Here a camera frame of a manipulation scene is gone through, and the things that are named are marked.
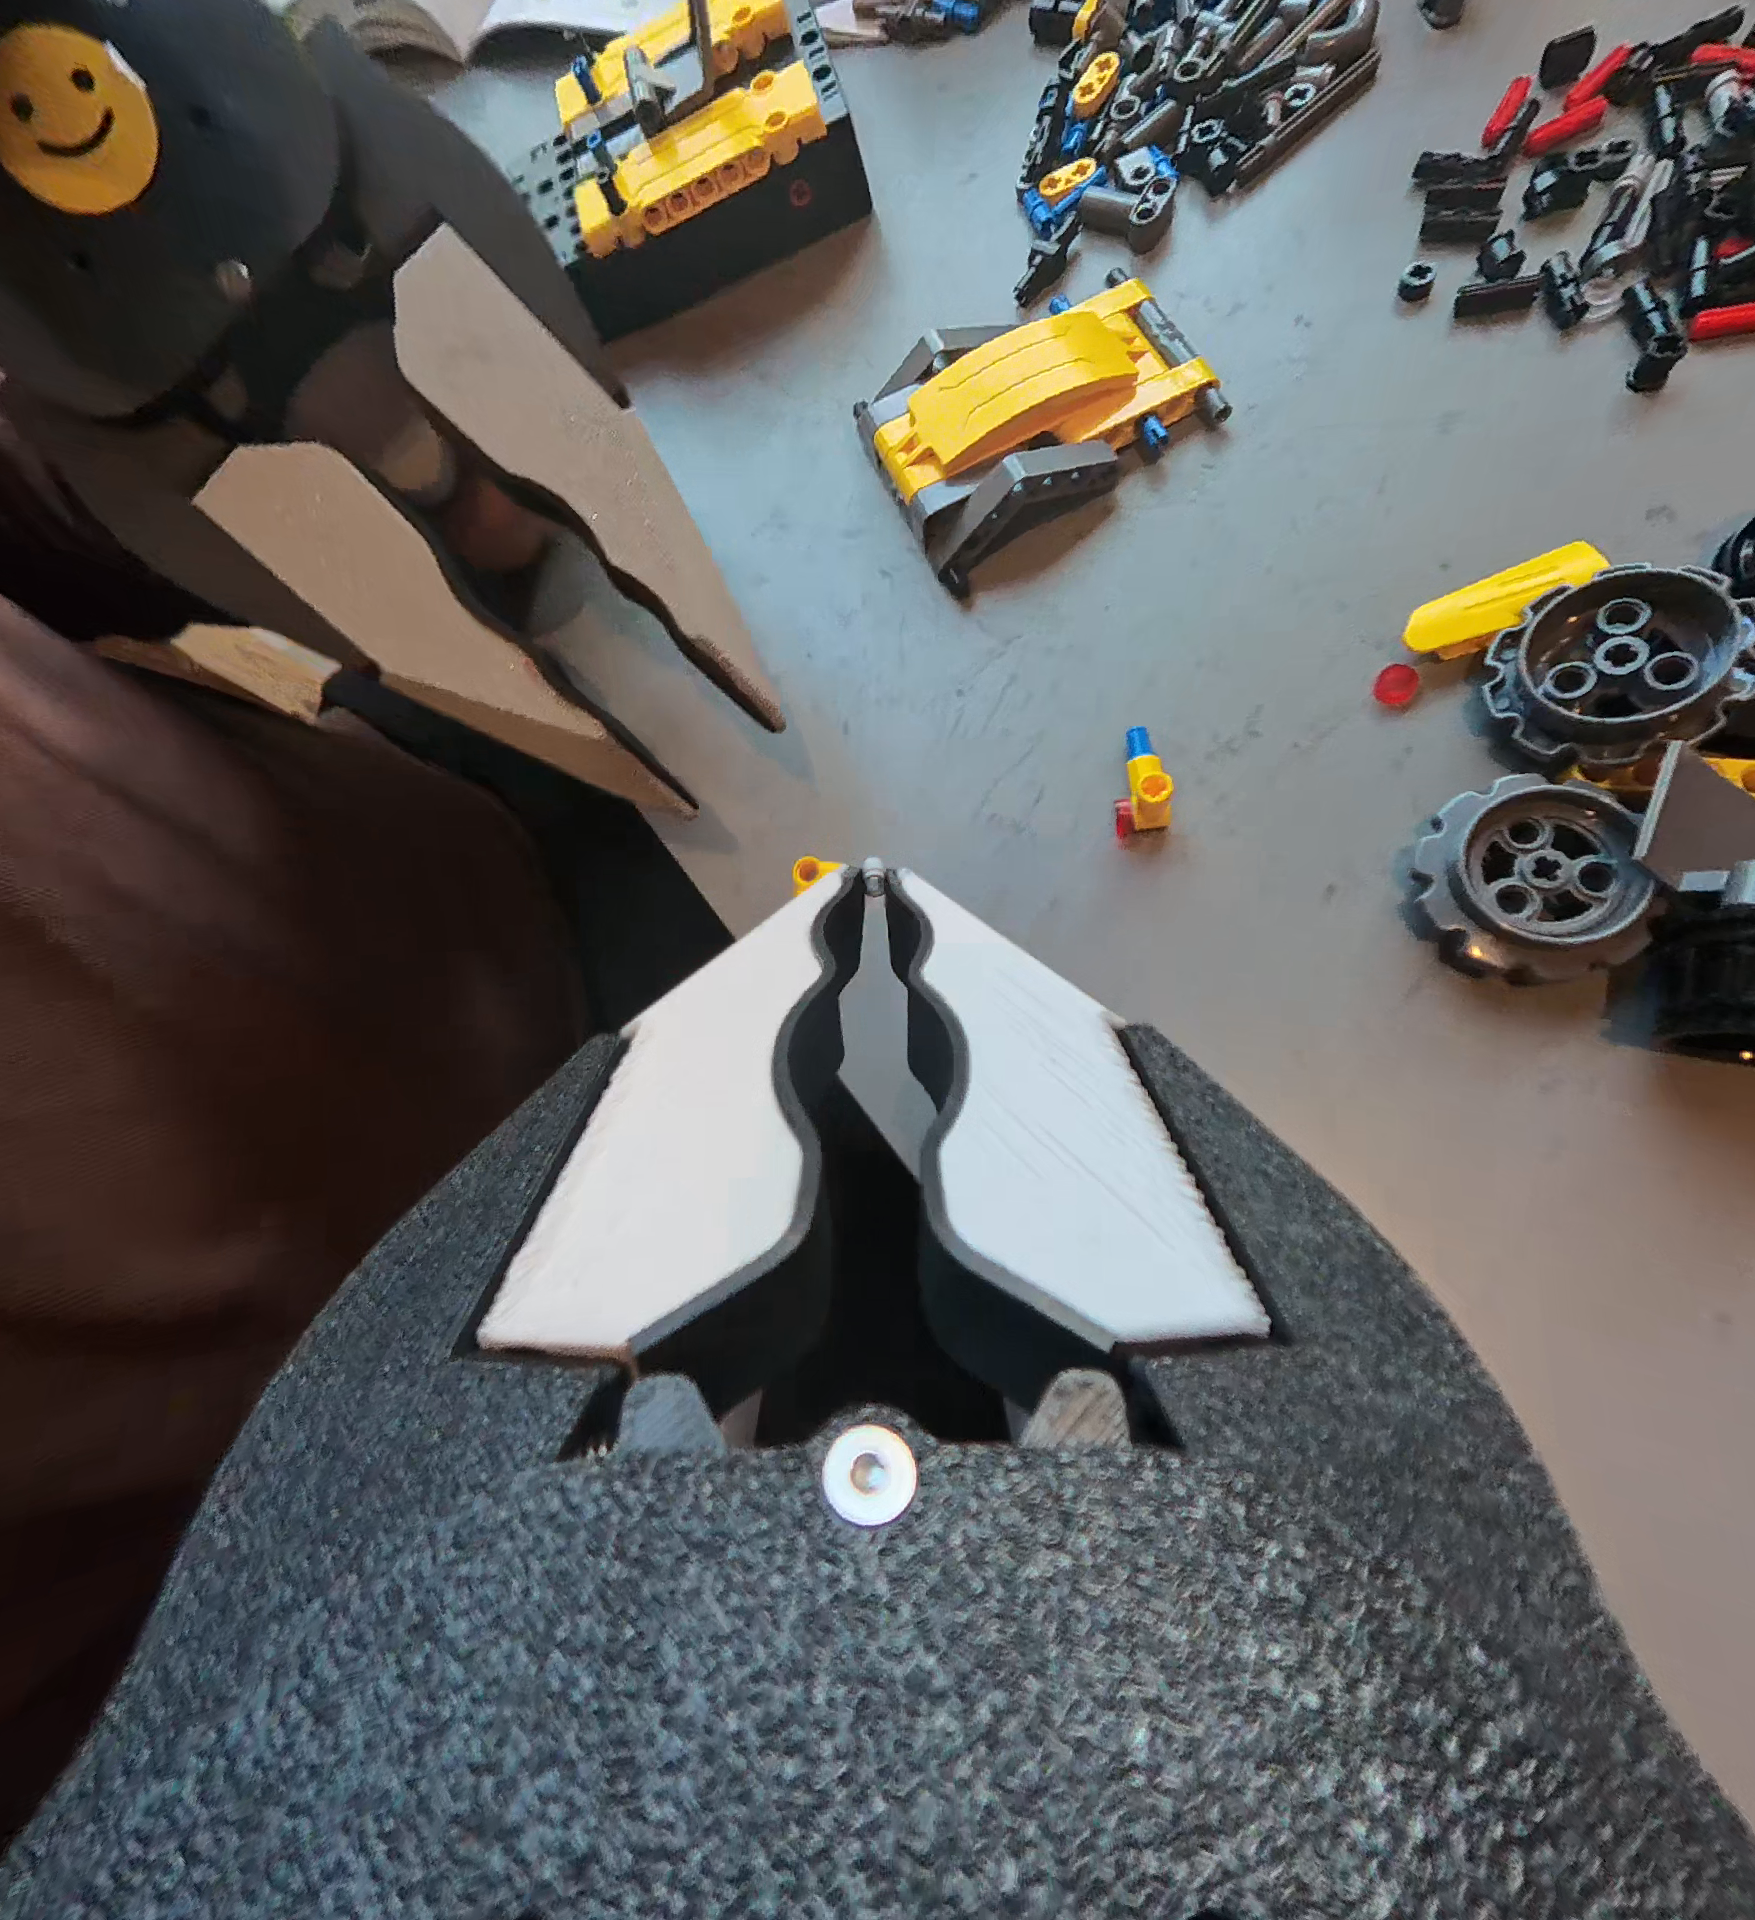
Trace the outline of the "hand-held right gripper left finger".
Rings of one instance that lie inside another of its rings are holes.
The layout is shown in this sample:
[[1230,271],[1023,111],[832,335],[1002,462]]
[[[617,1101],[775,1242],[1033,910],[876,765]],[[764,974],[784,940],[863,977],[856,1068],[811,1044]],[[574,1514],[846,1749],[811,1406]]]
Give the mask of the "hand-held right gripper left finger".
[[815,1104],[842,1058],[863,873],[832,869],[621,1027],[480,1319],[480,1352],[750,1396],[824,1330]]

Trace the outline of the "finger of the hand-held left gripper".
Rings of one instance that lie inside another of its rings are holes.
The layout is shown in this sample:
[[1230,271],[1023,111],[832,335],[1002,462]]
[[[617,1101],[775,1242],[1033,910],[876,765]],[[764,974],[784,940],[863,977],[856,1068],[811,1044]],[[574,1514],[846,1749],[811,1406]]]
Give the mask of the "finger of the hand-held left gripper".
[[502,480],[567,511],[626,598],[750,711],[784,732],[750,624],[643,422],[530,304],[440,224],[393,276],[396,361],[410,390]]
[[403,698],[626,803],[695,799],[452,588],[426,534],[324,443],[241,443],[193,507],[359,647]]

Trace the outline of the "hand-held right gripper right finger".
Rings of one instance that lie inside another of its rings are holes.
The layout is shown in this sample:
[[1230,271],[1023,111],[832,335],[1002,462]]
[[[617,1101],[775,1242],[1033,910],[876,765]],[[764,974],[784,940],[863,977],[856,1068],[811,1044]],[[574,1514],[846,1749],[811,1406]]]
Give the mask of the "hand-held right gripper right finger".
[[909,869],[886,870],[938,1343],[1012,1403],[1056,1373],[1271,1335],[1124,1021]]

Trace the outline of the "pile of black red pins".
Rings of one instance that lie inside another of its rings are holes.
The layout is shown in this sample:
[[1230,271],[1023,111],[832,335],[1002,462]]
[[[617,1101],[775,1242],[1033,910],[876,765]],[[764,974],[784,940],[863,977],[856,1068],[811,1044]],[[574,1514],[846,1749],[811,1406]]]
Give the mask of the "pile of black red pins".
[[1610,326],[1627,390],[1661,393],[1693,346],[1755,339],[1755,6],[1653,36],[1553,36],[1475,147],[1418,153],[1409,190],[1402,304],[1430,301],[1439,252],[1459,251],[1453,325]]

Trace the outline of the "grey desk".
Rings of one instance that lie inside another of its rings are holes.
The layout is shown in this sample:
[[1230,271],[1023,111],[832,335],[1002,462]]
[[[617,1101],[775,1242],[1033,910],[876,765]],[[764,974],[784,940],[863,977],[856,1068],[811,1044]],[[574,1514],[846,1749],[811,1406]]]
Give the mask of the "grey desk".
[[[1560,541],[1690,564],[1755,509],[1755,342],[1657,395],[1627,346],[1537,316],[1403,306],[1409,165],[1469,147],[1556,33],[1670,33],[1703,3],[1382,12],[1371,93],[1146,279],[1234,405],[1016,541],[969,604],[933,581],[848,409],[910,342],[875,114],[875,214],[616,346],[744,608],[769,738],[586,564],[547,605],[573,674],[701,803],[654,829],[744,930],[791,860],[889,855],[1147,1019],[1342,1187],[1475,1343],[1580,1530],[1665,1711],[1755,1829],[1755,1070],[1604,1030],[1604,986],[1507,991],[1402,922],[1395,855],[1495,774],[1467,687],[1371,698],[1406,611]],[[1147,727],[1173,825],[1118,843]]]

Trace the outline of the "wooden plank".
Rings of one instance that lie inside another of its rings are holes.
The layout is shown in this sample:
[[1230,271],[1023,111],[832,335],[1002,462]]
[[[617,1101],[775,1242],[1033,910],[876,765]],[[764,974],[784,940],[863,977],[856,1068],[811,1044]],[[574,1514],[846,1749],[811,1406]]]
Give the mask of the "wooden plank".
[[90,654],[221,692],[314,727],[324,688],[341,667],[285,634],[258,625],[195,621],[168,640],[106,634]]

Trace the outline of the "black box with yellow beams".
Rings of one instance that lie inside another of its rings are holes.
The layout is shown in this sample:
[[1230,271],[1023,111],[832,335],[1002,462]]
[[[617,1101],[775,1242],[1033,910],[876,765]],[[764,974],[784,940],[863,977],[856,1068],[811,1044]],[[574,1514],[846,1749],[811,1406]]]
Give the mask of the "black box with yellow beams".
[[808,3],[675,3],[553,84],[512,187],[603,342],[685,312],[872,214]]

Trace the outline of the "person's black trouser legs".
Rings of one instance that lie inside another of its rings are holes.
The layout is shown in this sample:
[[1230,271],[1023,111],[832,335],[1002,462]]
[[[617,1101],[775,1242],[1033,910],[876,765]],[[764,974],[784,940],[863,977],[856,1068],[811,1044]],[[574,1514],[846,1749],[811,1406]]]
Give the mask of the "person's black trouser legs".
[[586,1034],[623,1027],[731,942],[698,882],[631,803],[352,670],[328,680],[324,705],[480,789],[523,829],[569,936]]

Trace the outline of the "instruction booklet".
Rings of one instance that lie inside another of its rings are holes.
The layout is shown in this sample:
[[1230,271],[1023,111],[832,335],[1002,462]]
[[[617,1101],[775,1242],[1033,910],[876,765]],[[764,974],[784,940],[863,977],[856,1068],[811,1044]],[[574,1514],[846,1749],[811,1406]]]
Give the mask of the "instruction booklet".
[[336,23],[368,56],[423,56],[466,64],[499,36],[539,33],[607,43],[667,3],[268,3],[299,36]]

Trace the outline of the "yellow and grey hood assembly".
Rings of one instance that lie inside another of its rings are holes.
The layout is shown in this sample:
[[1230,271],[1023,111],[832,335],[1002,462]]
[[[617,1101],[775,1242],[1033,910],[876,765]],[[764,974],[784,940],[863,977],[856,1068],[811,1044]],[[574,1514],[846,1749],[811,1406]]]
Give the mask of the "yellow and grey hood assembly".
[[1151,464],[1230,405],[1153,291],[1114,271],[1040,319],[925,332],[851,415],[938,584],[969,598],[1005,544],[1110,492],[1127,450]]

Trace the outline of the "person's brown shirt torso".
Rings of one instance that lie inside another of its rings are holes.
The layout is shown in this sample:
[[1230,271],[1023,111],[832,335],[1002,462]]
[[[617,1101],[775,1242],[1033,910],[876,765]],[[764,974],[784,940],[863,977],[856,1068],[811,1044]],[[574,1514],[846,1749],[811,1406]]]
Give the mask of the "person's brown shirt torso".
[[502,803],[0,594],[0,1852],[289,1343],[580,1034]]

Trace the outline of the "yellow vehicle chassis assembly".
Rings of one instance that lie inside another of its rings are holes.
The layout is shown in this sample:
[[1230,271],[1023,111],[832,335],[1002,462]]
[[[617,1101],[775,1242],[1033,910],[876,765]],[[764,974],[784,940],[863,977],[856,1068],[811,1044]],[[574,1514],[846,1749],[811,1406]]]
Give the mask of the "yellow vehicle chassis assembly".
[[1650,863],[1640,947],[1597,974],[1606,1036],[1755,1068],[1755,715],[1574,776],[1623,803]]

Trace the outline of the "pile of blue black pieces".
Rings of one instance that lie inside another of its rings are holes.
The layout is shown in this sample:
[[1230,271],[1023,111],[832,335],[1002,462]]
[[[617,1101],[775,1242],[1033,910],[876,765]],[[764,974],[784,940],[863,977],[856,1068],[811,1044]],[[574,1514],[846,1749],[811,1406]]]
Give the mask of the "pile of blue black pieces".
[[829,3],[903,312],[1033,312],[1167,252],[1378,77],[1382,3]]

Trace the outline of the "yellow curved panel piece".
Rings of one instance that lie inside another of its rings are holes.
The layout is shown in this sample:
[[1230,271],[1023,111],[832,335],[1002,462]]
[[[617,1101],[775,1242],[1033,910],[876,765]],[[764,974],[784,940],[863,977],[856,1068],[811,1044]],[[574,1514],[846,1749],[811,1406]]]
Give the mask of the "yellow curved panel piece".
[[1418,658],[1467,658],[1516,625],[1546,591],[1584,587],[1606,567],[1610,557],[1594,544],[1560,544],[1416,605],[1402,644]]

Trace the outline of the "cluster of grey sprocket wheels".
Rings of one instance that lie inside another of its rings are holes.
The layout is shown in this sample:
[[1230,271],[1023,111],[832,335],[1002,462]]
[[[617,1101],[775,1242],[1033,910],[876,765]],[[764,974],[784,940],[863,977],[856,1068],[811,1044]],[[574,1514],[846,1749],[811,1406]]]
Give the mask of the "cluster of grey sprocket wheels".
[[1409,849],[1409,920],[1459,974],[1557,986],[1650,944],[1663,882],[1594,776],[1698,747],[1755,698],[1755,598],[1703,567],[1604,567],[1492,634],[1477,674],[1510,771]]

